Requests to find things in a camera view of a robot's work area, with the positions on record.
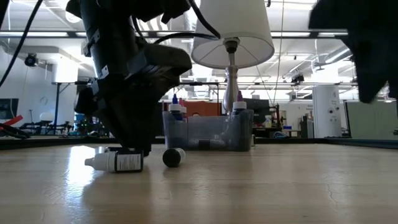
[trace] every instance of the clear plastic bin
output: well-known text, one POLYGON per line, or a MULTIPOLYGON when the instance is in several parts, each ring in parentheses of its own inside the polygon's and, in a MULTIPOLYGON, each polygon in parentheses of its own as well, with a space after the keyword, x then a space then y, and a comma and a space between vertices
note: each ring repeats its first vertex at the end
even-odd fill
POLYGON ((163 112, 167 148, 184 150, 249 151, 253 126, 253 110, 236 116, 194 116, 187 122, 176 121, 163 112))

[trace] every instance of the table surface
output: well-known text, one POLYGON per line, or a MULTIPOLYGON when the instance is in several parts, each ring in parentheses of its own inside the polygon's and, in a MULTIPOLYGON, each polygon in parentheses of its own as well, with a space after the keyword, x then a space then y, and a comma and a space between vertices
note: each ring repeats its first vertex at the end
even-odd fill
POLYGON ((397 223, 398 151, 324 144, 187 152, 140 174, 84 166, 104 150, 0 151, 0 223, 397 223))

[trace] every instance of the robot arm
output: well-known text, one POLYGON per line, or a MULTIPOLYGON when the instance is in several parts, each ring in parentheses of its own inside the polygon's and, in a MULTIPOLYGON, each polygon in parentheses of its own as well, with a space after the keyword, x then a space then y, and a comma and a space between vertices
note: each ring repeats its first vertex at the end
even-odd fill
POLYGON ((98 117, 125 149, 147 156, 154 139, 155 106, 179 76, 192 68, 182 49, 136 37, 132 16, 168 22, 189 10, 186 0, 71 0, 67 11, 82 18, 97 80, 78 94, 75 111, 98 117))

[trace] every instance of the black bottle cap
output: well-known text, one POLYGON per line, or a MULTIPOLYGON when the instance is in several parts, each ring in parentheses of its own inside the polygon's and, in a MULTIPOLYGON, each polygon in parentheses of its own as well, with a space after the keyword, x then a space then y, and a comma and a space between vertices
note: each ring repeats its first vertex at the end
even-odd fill
POLYGON ((178 167, 181 162, 181 155, 175 149, 168 149, 163 153, 163 162, 170 168, 178 167))

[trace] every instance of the silver lamp stem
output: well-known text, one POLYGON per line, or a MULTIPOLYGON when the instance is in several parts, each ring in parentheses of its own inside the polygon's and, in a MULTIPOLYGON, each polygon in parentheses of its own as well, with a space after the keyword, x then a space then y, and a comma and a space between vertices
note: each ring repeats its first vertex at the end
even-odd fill
POLYGON ((233 103, 238 96, 238 67, 235 66, 235 54, 229 54, 229 66, 225 70, 228 82, 226 84, 223 108, 228 114, 231 114, 233 103))

